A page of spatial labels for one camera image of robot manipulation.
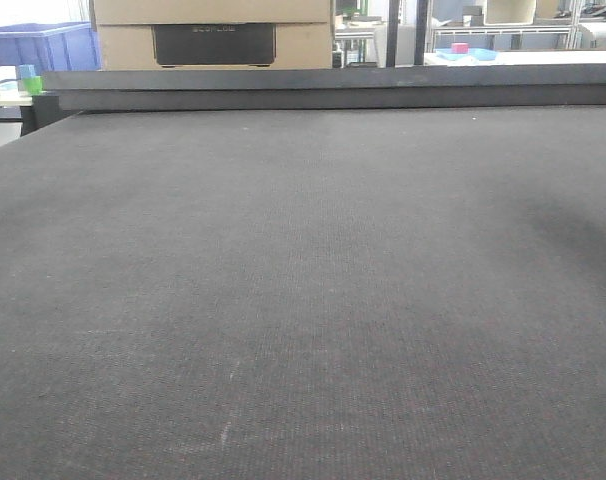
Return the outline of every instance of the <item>blue storage bin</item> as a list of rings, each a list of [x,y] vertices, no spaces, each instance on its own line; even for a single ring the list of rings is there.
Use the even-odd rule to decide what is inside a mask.
[[[0,27],[0,65],[33,64],[52,70],[98,70],[101,55],[88,22],[22,23]]]

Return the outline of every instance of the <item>dark gray felt surface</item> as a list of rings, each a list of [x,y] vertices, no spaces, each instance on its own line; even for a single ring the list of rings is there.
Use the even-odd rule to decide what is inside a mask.
[[[0,149],[0,480],[606,480],[606,108],[113,114]]]

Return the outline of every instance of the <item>white table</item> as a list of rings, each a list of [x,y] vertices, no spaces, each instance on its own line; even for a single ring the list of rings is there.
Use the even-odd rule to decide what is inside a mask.
[[[606,51],[602,50],[558,50],[548,52],[499,52],[496,59],[476,62],[478,65],[554,65],[554,64],[606,63]],[[425,54],[426,65],[469,66],[470,61],[451,61],[436,53]]]
[[[19,92],[18,96],[1,96],[0,107],[31,107],[32,97],[27,92]]]
[[[16,96],[0,95],[0,123],[21,123],[21,136],[36,130],[33,100],[27,92]]]

